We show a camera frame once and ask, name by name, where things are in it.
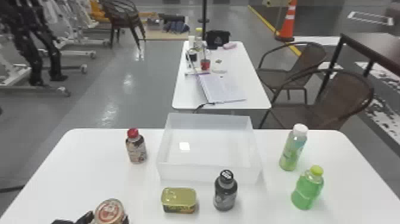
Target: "black bottle cap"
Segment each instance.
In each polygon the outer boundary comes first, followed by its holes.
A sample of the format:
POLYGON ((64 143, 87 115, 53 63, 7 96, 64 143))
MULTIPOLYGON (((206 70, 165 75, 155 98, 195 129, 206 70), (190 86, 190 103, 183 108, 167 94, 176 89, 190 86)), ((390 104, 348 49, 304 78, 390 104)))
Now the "black bottle cap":
POLYGON ((222 183, 232 183, 233 173, 230 170, 222 170, 220 173, 220 180, 222 183))

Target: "green juice bottle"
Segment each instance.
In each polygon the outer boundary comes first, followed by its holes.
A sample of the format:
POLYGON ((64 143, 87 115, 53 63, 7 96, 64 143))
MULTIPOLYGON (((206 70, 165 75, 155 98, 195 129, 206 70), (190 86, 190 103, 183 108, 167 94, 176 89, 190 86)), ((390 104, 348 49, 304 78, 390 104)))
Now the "green juice bottle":
POLYGON ((285 148, 279 159, 279 166, 286 171, 293 171, 307 141, 308 128, 302 124, 295 124, 287 137, 285 148))
POLYGON ((320 166, 314 165, 300 176, 292 193, 292 202, 297 208, 309 210, 313 206, 324 186, 323 172, 320 166))

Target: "notebook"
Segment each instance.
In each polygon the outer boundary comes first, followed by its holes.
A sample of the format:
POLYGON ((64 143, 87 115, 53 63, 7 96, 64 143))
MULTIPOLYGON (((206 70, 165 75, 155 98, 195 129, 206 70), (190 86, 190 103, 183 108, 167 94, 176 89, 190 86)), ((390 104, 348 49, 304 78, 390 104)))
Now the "notebook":
POLYGON ((197 75, 204 95, 209 103, 224 103, 246 100, 245 94, 237 86, 234 78, 225 74, 197 75))

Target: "yellow tin can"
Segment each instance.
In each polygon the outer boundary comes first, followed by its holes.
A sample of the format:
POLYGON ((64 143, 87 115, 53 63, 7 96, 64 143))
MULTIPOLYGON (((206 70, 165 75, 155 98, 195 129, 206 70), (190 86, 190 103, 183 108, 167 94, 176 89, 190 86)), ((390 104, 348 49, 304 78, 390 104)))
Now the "yellow tin can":
POLYGON ((165 212, 193 213, 196 210, 196 191, 193 188, 164 188, 161 202, 165 212))

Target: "canned food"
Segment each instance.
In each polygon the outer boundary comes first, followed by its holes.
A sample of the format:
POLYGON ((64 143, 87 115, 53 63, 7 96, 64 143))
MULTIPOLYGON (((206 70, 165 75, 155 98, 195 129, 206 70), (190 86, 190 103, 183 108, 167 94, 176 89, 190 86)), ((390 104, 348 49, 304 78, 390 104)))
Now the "canned food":
POLYGON ((122 224, 127 219, 121 201, 110 198, 95 210, 96 224, 122 224))
POLYGON ((164 188, 162 207, 169 213, 193 213, 196 210, 196 191, 192 188, 164 188))

